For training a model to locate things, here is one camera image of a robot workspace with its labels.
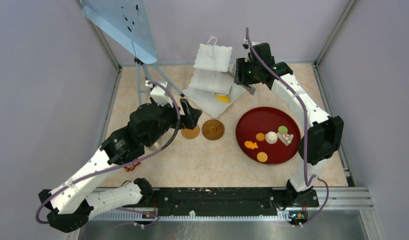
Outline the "yellow cake slice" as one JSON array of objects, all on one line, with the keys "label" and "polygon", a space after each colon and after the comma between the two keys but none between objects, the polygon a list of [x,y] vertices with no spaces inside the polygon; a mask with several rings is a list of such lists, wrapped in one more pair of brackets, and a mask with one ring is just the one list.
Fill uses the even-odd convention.
[{"label": "yellow cake slice", "polygon": [[221,102],[223,102],[223,103],[227,103],[227,104],[228,104],[228,103],[230,102],[230,98],[229,98],[228,95],[216,94],[215,97],[216,97],[216,99],[217,99],[218,101],[221,101]]}]

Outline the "metal serving tongs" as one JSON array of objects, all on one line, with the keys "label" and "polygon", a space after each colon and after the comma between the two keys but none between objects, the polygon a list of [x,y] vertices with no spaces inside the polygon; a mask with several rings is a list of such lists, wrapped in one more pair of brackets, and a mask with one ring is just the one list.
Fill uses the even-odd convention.
[{"label": "metal serving tongs", "polygon": [[[227,74],[230,75],[234,79],[234,82],[236,82],[236,79],[237,79],[237,66],[236,66],[235,63],[229,65]],[[252,96],[256,92],[256,88],[253,87],[253,86],[247,86],[247,85],[242,85],[242,84],[240,84],[239,86],[244,88]]]}]

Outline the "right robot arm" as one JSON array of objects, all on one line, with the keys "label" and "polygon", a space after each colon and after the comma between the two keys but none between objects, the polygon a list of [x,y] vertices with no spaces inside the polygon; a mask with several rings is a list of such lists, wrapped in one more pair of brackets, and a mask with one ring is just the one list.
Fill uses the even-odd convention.
[{"label": "right robot arm", "polygon": [[304,136],[298,143],[303,162],[298,165],[286,189],[277,199],[283,207],[299,206],[312,191],[323,165],[339,150],[344,129],[340,116],[321,109],[298,83],[293,70],[285,62],[275,62],[268,43],[244,40],[246,57],[237,58],[234,83],[255,93],[255,84],[266,85],[278,95],[299,119]]}]

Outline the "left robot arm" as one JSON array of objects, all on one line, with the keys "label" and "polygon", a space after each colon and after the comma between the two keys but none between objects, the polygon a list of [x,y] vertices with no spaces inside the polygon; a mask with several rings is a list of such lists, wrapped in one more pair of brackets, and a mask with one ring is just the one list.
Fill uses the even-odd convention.
[{"label": "left robot arm", "polygon": [[180,105],[159,105],[153,100],[140,105],[130,114],[128,124],[114,131],[81,169],[62,185],[39,193],[41,206],[49,210],[46,224],[70,233],[109,210],[150,205],[153,188],[144,178],[104,192],[96,192],[96,188],[113,171],[147,159],[145,149],[168,130],[194,129],[201,115],[185,98]]}]

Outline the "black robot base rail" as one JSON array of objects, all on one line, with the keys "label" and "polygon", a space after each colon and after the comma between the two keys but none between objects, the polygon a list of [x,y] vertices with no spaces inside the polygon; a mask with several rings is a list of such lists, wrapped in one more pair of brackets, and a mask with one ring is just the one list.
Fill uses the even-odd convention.
[{"label": "black robot base rail", "polygon": [[287,208],[319,207],[315,190],[293,193],[279,187],[161,187],[153,189],[136,208],[151,208],[159,216],[275,216]]}]

